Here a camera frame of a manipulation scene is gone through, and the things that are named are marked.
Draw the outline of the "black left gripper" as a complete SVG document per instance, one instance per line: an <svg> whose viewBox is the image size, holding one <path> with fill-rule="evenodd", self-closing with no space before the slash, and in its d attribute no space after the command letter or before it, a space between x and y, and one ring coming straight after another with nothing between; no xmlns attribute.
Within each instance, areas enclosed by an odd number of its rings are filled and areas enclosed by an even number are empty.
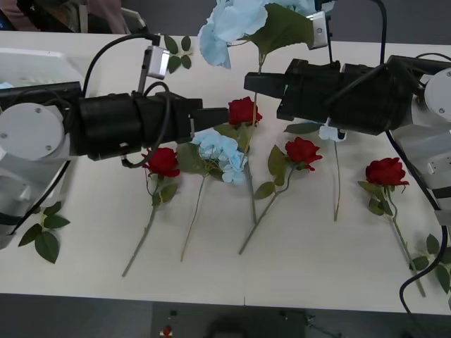
<svg viewBox="0 0 451 338"><path fill-rule="evenodd" d="M135 106L140 121L135 150L150 148L161 133L161 144L183 143L197 132L229 121L227 108L202 108L201 99L187 99L172 92L157 92L154 96L136 93Z"/></svg>

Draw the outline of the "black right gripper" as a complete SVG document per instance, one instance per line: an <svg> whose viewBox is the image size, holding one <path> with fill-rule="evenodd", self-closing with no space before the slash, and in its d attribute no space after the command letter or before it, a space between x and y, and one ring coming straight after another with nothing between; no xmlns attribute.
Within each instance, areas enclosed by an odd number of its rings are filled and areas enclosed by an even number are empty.
<svg viewBox="0 0 451 338"><path fill-rule="evenodd" d="M292 121L301 118L324 123L329 118L339 121L345 113L338 101L326 105L326 101L341 88L342 79L338 61L314 65L306 60L294 59L285 74L247 73L244 89L281 99L276 113L278 119Z"/></svg>

